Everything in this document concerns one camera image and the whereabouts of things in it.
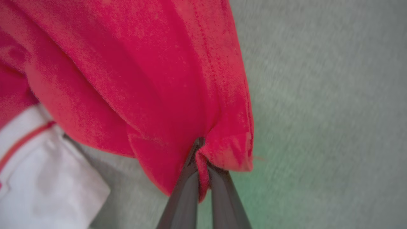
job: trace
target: red stripe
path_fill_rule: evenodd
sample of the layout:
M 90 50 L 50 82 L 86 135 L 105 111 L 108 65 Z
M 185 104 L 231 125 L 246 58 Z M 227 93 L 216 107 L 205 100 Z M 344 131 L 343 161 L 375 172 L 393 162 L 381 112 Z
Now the red stripe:
M 39 135 L 41 132 L 51 128 L 55 124 L 55 121 L 50 121 L 47 124 L 38 127 L 37 129 L 31 131 L 28 133 L 26 136 L 21 138 L 18 142 L 16 142 L 4 155 L 4 157 L 0 160 L 0 173 L 3 170 L 4 166 L 6 166 L 7 162 L 10 160 L 10 158 L 15 154 L 15 152 L 20 149 L 25 143 L 27 143 L 29 140 L 34 138 L 35 136 Z

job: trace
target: white cloth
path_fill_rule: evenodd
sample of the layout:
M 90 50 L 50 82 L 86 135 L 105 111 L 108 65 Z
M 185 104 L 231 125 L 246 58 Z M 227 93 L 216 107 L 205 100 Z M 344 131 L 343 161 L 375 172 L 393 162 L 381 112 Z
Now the white cloth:
M 0 159 L 50 118 L 32 106 L 0 131 Z M 54 125 L 32 138 L 0 172 L 0 228 L 86 229 L 110 193 L 81 153 Z

